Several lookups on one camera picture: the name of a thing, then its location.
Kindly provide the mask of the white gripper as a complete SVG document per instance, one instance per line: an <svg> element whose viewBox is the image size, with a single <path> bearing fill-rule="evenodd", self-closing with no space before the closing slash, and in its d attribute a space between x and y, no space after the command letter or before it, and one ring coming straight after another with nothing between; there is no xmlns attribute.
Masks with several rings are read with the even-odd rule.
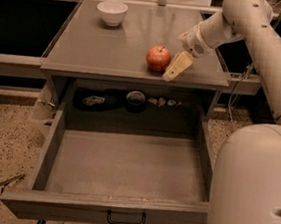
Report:
<svg viewBox="0 0 281 224"><path fill-rule="evenodd" d="M165 81L172 81L185 71L192 65L193 58L201 59L213 52L202 38L200 24L179 35L178 39L185 51L177 53L168 65L162 76Z"/></svg>

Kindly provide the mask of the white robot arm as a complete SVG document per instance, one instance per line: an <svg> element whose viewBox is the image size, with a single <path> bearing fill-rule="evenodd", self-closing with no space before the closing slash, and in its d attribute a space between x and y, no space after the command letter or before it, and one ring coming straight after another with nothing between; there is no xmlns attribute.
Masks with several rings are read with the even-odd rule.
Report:
<svg viewBox="0 0 281 224"><path fill-rule="evenodd" d="M274 119L237 130L219 149L207 224L281 224L281 38L271 14L268 0L223 0L220 11L180 36L184 50L163 75L171 81L195 58L243 40Z"/></svg>

